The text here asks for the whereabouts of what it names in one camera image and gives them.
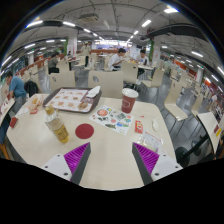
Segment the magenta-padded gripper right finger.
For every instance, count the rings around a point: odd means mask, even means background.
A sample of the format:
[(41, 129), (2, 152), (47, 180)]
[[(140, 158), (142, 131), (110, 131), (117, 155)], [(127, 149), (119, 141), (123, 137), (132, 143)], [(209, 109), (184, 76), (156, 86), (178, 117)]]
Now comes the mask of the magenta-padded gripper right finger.
[(182, 169), (182, 166), (167, 154), (159, 155), (137, 143), (132, 145), (132, 153), (145, 185)]

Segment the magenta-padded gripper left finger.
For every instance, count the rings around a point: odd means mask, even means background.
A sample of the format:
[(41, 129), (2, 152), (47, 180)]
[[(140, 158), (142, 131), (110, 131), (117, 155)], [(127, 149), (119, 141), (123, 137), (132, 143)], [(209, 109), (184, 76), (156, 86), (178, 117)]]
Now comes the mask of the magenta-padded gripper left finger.
[(65, 155), (56, 154), (42, 169), (79, 185), (90, 153), (90, 143), (86, 143)]

